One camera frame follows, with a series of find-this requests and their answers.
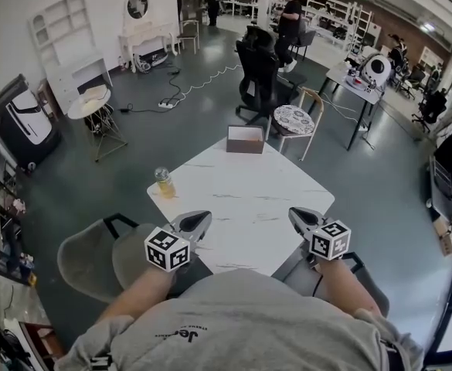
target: gray t-shirt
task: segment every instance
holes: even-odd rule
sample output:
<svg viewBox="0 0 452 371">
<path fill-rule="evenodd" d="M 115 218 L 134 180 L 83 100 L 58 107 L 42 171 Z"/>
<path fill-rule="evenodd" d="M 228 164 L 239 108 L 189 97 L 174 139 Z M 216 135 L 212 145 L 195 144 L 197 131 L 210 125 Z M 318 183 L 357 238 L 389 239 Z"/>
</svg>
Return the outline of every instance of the gray t-shirt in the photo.
<svg viewBox="0 0 452 371">
<path fill-rule="evenodd" d="M 139 319 L 103 320 L 74 343 L 56 368 L 89 369 L 108 353 L 118 370 L 388 370 L 380 339 L 394 344 L 406 370 L 419 370 L 421 348 L 384 318 L 355 317 L 248 270 L 216 274 Z"/>
</svg>

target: brick wall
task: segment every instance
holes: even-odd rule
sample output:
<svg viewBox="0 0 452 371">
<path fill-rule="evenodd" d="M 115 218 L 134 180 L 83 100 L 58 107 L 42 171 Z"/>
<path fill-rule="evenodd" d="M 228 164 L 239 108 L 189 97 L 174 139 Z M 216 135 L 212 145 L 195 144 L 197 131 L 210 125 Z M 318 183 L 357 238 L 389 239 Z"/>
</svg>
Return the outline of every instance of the brick wall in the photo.
<svg viewBox="0 0 452 371">
<path fill-rule="evenodd" d="M 365 11 L 373 12 L 373 22 L 382 27 L 380 32 L 380 37 L 377 40 L 377 48 L 380 46 L 392 47 L 390 38 L 388 34 L 398 34 L 402 37 L 408 47 L 407 57 L 410 60 L 410 66 L 415 65 L 419 62 L 421 53 L 423 52 L 423 47 L 427 46 L 432 51 L 434 51 L 440 58 L 444 60 L 444 66 L 450 58 L 450 53 L 443 48 L 434 39 L 429 37 L 426 33 L 419 30 L 414 25 L 401 19 L 399 16 L 392 14 L 385 9 L 380 8 L 371 2 L 366 2 L 363 0 L 340 0 L 341 2 L 358 2 L 363 5 Z"/>
</svg>

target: brown box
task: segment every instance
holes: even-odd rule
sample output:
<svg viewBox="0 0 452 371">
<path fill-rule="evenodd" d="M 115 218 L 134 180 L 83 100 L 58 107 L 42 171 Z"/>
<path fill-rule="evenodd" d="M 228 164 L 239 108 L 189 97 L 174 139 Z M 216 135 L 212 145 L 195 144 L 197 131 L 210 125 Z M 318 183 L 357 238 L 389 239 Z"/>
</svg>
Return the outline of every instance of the brown box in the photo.
<svg viewBox="0 0 452 371">
<path fill-rule="evenodd" d="M 439 216 L 433 221 L 433 227 L 439 235 L 440 248 L 444 256 L 452 254 L 452 233 L 449 231 L 450 227 L 447 221 Z"/>
<path fill-rule="evenodd" d="M 262 127 L 230 125 L 227 128 L 227 152 L 261 154 L 264 143 Z"/>
</svg>

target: white shoe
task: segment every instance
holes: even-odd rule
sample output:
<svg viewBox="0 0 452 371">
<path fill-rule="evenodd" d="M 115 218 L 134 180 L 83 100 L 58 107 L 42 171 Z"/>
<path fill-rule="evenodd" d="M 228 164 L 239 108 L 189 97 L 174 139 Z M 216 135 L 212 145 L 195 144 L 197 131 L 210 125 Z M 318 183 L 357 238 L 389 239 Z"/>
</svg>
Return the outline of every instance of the white shoe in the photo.
<svg viewBox="0 0 452 371">
<path fill-rule="evenodd" d="M 296 66 L 296 63 L 297 63 L 296 60 L 293 60 L 291 63 L 285 66 L 283 73 L 289 73 L 290 71 L 292 71 L 292 69 Z"/>
</svg>

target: mirror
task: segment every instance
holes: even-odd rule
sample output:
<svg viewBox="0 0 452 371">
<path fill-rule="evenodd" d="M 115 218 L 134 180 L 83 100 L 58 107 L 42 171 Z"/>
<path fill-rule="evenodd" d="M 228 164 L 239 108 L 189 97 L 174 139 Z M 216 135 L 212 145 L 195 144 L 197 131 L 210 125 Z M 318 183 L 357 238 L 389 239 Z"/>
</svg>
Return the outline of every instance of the mirror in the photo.
<svg viewBox="0 0 452 371">
<path fill-rule="evenodd" d="M 133 19 L 140 19 L 148 10 L 148 0 L 128 0 L 127 12 Z"/>
</svg>

